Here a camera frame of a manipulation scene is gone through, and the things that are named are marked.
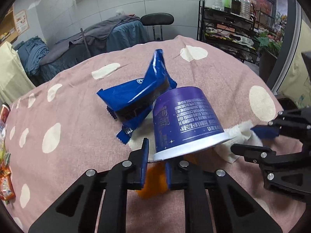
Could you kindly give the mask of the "white tissue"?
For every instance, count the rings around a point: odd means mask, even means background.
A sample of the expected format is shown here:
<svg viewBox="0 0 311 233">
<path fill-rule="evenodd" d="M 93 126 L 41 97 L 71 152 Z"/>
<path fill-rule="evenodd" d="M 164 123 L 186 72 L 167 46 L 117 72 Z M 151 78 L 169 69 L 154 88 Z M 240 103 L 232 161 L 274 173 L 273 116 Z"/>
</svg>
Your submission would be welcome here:
<svg viewBox="0 0 311 233">
<path fill-rule="evenodd" d="M 240 156 L 231 152 L 233 144 L 263 146 L 261 139 L 252 131 L 253 123 L 251 120 L 240 123 L 232 128 L 225 129 L 225 132 L 232 137 L 222 144 L 217 145 L 214 151 L 226 162 L 234 163 Z"/>
</svg>

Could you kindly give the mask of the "purple yogurt cup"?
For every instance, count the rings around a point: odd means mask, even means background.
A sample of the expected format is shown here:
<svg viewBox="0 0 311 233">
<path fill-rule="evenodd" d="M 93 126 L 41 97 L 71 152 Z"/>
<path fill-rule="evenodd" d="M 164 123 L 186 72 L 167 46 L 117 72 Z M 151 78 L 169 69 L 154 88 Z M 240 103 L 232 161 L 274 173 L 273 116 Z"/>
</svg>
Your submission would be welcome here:
<svg viewBox="0 0 311 233">
<path fill-rule="evenodd" d="M 155 162 L 211 148 L 232 138 L 198 87 L 165 92 L 156 99 L 152 113 Z"/>
</svg>

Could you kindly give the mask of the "blue snack wrapper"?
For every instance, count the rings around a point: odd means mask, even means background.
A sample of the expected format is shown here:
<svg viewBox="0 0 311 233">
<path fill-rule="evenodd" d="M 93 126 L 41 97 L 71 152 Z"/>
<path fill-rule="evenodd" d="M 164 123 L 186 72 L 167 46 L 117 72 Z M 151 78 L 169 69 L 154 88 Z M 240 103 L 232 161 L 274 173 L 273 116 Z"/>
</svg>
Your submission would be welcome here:
<svg viewBox="0 0 311 233">
<path fill-rule="evenodd" d="M 163 50 L 157 49 L 143 78 L 101 89 L 97 95 L 107 105 L 109 114 L 122 123 L 116 137 L 127 144 L 133 131 L 152 111 L 155 100 L 176 86 L 166 69 Z"/>
</svg>

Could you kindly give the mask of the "black trash bin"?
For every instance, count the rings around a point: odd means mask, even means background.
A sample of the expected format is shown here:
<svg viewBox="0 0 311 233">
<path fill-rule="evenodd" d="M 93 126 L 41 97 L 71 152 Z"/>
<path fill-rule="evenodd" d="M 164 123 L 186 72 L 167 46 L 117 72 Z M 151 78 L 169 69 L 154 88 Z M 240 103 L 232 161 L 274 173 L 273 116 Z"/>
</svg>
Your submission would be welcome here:
<svg viewBox="0 0 311 233">
<path fill-rule="evenodd" d="M 288 96 L 278 94 L 275 96 L 283 110 L 295 110 L 297 109 L 296 103 Z"/>
</svg>

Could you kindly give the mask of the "red snack packets pile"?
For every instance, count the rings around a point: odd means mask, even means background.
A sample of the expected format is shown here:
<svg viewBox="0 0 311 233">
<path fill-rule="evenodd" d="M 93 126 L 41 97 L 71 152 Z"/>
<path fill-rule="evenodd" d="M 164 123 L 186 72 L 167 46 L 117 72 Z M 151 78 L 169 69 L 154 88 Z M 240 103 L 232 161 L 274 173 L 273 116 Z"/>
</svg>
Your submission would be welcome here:
<svg viewBox="0 0 311 233">
<path fill-rule="evenodd" d="M 11 200 L 16 198 L 12 181 L 9 163 L 10 163 L 10 152 L 5 146 L 6 138 L 6 127 L 5 123 L 1 120 L 1 200 L 9 203 Z"/>
</svg>

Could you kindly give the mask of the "potted green plant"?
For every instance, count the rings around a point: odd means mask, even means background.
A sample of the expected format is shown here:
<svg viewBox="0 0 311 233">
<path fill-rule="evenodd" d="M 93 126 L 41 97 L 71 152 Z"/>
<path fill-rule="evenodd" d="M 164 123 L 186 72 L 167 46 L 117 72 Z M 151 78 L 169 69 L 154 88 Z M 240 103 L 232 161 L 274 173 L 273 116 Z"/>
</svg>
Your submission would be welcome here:
<svg viewBox="0 0 311 233">
<path fill-rule="evenodd" d="M 261 32 L 257 40 L 259 44 L 259 77 L 266 83 L 276 64 L 283 41 L 267 30 Z"/>
</svg>

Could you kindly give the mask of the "red bottle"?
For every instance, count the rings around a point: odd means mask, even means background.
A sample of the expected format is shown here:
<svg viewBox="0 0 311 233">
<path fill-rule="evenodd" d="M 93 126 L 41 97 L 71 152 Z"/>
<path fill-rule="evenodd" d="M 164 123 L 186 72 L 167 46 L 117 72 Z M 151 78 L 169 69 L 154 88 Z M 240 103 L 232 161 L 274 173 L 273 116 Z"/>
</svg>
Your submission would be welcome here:
<svg viewBox="0 0 311 233">
<path fill-rule="evenodd" d="M 0 120 L 3 123 L 6 123 L 9 113 L 10 113 L 10 106 L 7 103 L 3 103 L 1 105 L 1 113 L 0 113 Z"/>
</svg>

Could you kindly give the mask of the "clear plastic bottle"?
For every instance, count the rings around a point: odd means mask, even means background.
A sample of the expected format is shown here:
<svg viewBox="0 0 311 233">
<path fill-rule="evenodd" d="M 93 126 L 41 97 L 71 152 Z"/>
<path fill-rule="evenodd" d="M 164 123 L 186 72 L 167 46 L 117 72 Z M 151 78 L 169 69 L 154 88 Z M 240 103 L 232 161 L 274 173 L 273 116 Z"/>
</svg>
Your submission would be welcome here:
<svg viewBox="0 0 311 233">
<path fill-rule="evenodd" d="M 250 19 L 250 0 L 241 0 L 241 15 L 245 19 Z"/>
</svg>

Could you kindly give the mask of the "dark brown bottle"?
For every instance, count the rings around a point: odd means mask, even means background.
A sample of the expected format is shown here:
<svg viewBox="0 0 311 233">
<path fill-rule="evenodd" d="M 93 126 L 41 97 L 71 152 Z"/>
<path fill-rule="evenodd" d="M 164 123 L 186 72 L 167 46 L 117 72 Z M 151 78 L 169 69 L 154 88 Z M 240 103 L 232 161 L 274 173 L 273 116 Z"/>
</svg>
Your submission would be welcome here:
<svg viewBox="0 0 311 233">
<path fill-rule="evenodd" d="M 240 15 L 241 11 L 241 1 L 240 0 L 232 0 L 232 14 Z"/>
</svg>

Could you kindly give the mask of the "white bottle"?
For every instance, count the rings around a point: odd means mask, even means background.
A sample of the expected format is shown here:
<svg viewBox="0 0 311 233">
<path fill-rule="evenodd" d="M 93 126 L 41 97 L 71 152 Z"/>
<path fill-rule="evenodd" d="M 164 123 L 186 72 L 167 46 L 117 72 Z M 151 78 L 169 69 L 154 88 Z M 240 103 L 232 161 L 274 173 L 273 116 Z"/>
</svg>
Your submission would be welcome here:
<svg viewBox="0 0 311 233">
<path fill-rule="evenodd" d="M 222 0 L 215 0 L 214 6 L 215 6 L 215 10 L 221 10 L 221 11 L 224 10 L 222 6 Z"/>
</svg>

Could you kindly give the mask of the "cream fabric cover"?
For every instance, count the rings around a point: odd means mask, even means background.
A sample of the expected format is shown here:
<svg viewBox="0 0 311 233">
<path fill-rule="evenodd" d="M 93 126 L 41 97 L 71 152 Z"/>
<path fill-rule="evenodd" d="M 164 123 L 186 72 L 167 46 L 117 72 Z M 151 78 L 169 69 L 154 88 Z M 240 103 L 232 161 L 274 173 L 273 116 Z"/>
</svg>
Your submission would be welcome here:
<svg viewBox="0 0 311 233">
<path fill-rule="evenodd" d="M 35 85 L 27 77 L 19 55 L 11 43 L 4 42 L 0 51 L 1 101 L 12 104 L 33 90 Z"/>
</svg>

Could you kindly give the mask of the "blue bundled bedding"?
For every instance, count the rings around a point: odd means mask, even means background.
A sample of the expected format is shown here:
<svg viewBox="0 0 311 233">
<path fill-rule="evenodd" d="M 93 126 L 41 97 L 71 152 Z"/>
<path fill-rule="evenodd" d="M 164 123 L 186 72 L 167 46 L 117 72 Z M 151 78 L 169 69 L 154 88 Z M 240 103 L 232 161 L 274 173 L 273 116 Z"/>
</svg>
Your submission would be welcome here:
<svg viewBox="0 0 311 233">
<path fill-rule="evenodd" d="M 21 41 L 14 47 L 19 55 L 25 73 L 28 77 L 37 76 L 40 72 L 40 60 L 49 53 L 48 46 L 38 36 L 27 41 Z"/>
</svg>

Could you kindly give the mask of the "black chair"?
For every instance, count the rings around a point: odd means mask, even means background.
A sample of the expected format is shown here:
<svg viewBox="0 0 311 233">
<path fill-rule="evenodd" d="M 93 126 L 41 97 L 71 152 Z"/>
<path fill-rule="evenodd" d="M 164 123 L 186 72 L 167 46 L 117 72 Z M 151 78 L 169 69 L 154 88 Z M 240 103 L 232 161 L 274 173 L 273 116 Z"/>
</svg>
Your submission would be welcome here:
<svg viewBox="0 0 311 233">
<path fill-rule="evenodd" d="M 171 25 L 173 24 L 175 18 L 173 17 L 173 15 L 169 14 L 169 13 L 151 13 L 151 14 L 147 14 L 142 16 L 142 18 L 140 18 L 141 23 L 143 24 L 143 26 L 152 26 L 152 30 L 153 30 L 153 37 L 155 40 L 158 40 L 156 38 L 156 31 L 155 31 L 155 26 L 160 26 L 160 38 L 159 40 L 163 41 L 163 29 L 162 26 L 163 25 Z"/>
</svg>

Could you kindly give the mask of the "blue covered massage bed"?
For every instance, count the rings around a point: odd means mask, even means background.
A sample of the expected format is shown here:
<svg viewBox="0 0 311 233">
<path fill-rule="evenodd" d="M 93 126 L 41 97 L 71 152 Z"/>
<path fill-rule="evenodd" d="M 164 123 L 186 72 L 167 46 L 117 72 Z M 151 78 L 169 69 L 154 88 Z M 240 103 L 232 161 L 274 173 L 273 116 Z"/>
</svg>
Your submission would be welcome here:
<svg viewBox="0 0 311 233">
<path fill-rule="evenodd" d="M 116 26 L 106 39 L 85 35 L 87 46 L 78 33 L 58 42 L 40 60 L 40 76 L 44 82 L 50 81 L 58 73 L 69 69 L 90 57 L 123 50 L 149 41 L 147 30 L 140 20 Z"/>
</svg>

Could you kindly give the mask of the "wall poster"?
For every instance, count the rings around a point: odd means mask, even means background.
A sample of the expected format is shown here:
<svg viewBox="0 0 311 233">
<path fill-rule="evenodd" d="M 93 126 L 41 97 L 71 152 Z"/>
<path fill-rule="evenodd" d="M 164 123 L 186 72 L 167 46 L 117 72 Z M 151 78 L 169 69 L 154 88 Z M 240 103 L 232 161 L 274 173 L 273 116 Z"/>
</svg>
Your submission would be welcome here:
<svg viewBox="0 0 311 233">
<path fill-rule="evenodd" d="M 21 10 L 14 15 L 15 26 L 19 35 L 29 29 L 26 10 Z"/>
</svg>

